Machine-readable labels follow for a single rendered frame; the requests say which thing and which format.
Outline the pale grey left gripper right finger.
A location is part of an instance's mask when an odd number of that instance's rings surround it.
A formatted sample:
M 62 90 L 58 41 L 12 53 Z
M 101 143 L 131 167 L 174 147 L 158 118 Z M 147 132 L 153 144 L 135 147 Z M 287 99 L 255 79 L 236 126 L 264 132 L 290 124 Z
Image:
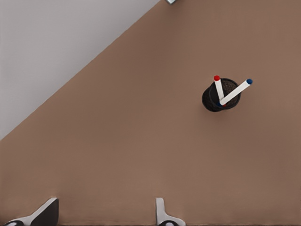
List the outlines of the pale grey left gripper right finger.
M 156 198 L 156 224 L 157 226 L 186 226 L 182 219 L 166 213 L 164 199 L 161 197 Z

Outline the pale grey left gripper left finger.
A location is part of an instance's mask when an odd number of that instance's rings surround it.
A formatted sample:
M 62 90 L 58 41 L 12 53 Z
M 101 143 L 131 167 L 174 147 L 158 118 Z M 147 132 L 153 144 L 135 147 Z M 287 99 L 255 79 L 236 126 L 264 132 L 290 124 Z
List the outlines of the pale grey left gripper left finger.
M 4 226 L 57 226 L 59 220 L 59 199 L 50 198 L 35 212 L 26 217 L 16 218 Z

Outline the black mesh pen holder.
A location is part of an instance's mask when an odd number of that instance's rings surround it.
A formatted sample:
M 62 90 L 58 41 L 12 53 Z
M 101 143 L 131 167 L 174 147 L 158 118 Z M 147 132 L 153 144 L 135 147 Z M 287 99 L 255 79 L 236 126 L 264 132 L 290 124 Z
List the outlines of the black mesh pen holder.
M 232 92 L 238 86 L 238 84 L 235 81 L 227 78 L 221 78 L 221 84 L 222 84 L 224 97 L 226 97 L 230 92 Z M 219 106 L 218 105 L 219 97 L 218 97 L 215 83 L 213 82 L 210 85 L 210 87 L 208 87 L 204 91 L 202 95 L 202 103 L 207 110 L 211 112 L 220 112 L 235 107 L 239 103 L 240 97 L 241 94 L 236 95 L 229 102 L 227 102 L 225 106 Z

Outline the white pen with red caps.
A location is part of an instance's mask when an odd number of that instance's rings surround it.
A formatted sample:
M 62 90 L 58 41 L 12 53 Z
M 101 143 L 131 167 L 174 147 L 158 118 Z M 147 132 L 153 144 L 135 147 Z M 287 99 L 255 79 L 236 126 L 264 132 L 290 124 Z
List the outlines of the white pen with red caps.
M 221 81 L 221 78 L 219 75 L 214 76 L 214 84 L 216 87 L 219 101 L 221 101 L 224 98 L 224 93 L 223 93 L 223 89 L 222 89 L 222 81 Z

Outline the white pen with blue caps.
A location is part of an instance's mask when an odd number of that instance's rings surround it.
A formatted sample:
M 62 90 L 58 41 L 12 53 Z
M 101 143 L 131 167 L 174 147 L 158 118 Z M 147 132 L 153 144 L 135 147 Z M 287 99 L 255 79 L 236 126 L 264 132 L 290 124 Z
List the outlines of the white pen with blue caps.
M 233 91 L 231 91 L 226 97 L 222 98 L 218 105 L 224 106 L 226 103 L 228 103 L 230 100 L 232 100 L 234 97 L 239 95 L 242 91 L 244 91 L 246 88 L 248 88 L 253 83 L 252 79 L 247 79 L 243 83 L 241 83 L 238 87 L 236 87 Z

